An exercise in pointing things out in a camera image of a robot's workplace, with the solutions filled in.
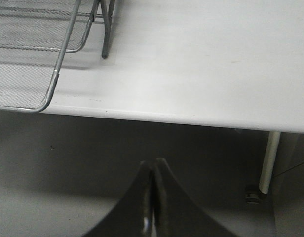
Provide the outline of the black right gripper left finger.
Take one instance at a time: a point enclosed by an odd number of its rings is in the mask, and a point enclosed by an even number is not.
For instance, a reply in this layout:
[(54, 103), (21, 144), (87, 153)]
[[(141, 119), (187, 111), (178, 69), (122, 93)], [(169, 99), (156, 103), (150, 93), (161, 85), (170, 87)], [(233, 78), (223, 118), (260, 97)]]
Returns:
[(148, 162), (116, 206), (85, 237), (150, 237), (153, 221), (153, 172)]

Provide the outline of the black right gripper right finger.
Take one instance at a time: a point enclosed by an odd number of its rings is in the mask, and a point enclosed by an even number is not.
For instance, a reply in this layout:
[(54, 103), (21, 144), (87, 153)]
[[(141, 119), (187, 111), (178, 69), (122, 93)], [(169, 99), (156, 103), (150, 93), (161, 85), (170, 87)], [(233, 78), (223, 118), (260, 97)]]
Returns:
[(167, 161), (154, 163), (154, 216), (158, 237), (235, 237), (199, 208), (177, 182)]

